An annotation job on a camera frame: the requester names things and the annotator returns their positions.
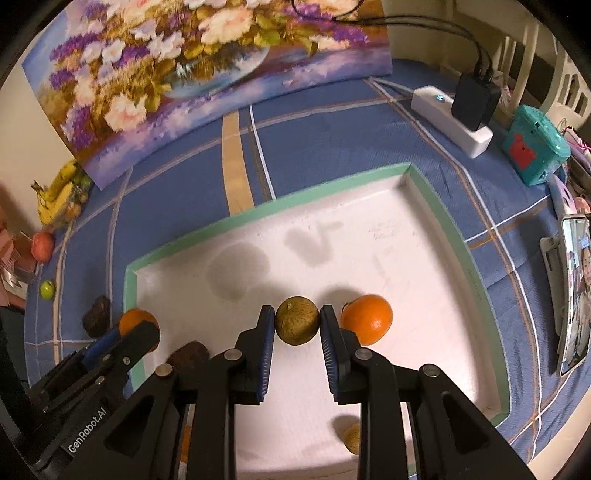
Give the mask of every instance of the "black charger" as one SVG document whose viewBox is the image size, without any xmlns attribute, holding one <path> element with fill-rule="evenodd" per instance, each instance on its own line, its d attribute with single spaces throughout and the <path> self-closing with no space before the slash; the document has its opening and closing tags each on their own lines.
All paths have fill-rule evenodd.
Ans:
<svg viewBox="0 0 591 480">
<path fill-rule="evenodd" d="M 452 115 L 475 132 L 488 125 L 501 98 L 501 89 L 473 73 L 462 73 L 453 99 Z"/>
</svg>

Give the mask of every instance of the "banana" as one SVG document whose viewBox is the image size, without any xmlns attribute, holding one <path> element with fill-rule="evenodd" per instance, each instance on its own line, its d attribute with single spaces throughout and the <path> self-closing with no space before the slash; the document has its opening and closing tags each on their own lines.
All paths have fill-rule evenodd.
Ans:
<svg viewBox="0 0 591 480">
<path fill-rule="evenodd" d="M 80 164 L 73 158 L 66 163 L 49 185 L 49 188 L 42 188 L 37 182 L 34 182 L 31 187 L 37 192 L 37 197 L 45 202 L 45 206 L 49 203 L 55 202 L 60 197 L 62 190 L 66 184 L 81 171 Z"/>
<path fill-rule="evenodd" d="M 54 202 L 45 201 L 40 192 L 37 192 L 37 213 L 43 225 L 51 225 L 55 219 L 66 211 L 73 190 L 74 183 L 71 181 L 66 183 Z"/>
</svg>

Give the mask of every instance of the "white tray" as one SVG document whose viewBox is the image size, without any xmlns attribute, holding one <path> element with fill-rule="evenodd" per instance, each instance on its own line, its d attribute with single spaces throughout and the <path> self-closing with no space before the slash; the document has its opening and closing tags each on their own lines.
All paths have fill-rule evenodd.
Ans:
<svg viewBox="0 0 591 480">
<path fill-rule="evenodd" d="M 134 387 L 190 340 L 212 356 L 233 347 L 263 304 L 302 295 L 339 316 L 364 293 L 384 296 L 394 311 L 372 349 L 405 367 L 439 365 L 493 423 L 506 417 L 505 360 L 472 257 L 408 165 L 264 204 L 131 264 L 125 307 L 152 312 L 161 329 L 158 349 L 134 369 Z M 356 457 L 336 431 L 355 417 L 358 406 L 339 406 L 329 392 L 319 334 L 298 347 L 276 337 L 264 403 L 237 406 L 239 478 L 354 479 Z"/>
</svg>

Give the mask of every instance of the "metal screw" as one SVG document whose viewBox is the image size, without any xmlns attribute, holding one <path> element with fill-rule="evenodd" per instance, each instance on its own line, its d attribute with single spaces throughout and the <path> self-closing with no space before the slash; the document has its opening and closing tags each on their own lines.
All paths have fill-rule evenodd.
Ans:
<svg viewBox="0 0 591 480">
<path fill-rule="evenodd" d="M 369 360 L 371 358 L 371 350 L 369 348 L 358 348 L 355 351 L 355 356 L 359 359 L 359 360 Z"/>
<path fill-rule="evenodd" d="M 167 377 L 173 372 L 173 367 L 169 364 L 161 364 L 156 367 L 155 373 L 159 377 Z"/>
<path fill-rule="evenodd" d="M 439 370 L 439 367 L 437 365 L 427 364 L 423 366 L 423 373 L 428 377 L 435 378 L 439 376 L 441 370 Z"/>
<path fill-rule="evenodd" d="M 226 360 L 233 362 L 239 360 L 242 357 L 242 352 L 238 350 L 238 348 L 230 348 L 230 350 L 226 350 L 224 352 L 223 357 Z"/>
</svg>

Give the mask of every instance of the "canvas painting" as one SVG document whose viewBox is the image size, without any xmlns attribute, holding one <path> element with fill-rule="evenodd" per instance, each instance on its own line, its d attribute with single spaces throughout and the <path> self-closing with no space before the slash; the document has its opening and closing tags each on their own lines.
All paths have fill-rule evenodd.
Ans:
<svg viewBox="0 0 591 480">
<path fill-rule="evenodd" d="M 331 22 L 357 0 L 74 0 L 23 62 L 99 188 L 176 138 L 274 96 L 391 71 L 383 27 Z M 349 18 L 382 15 L 367 0 Z"/>
</svg>

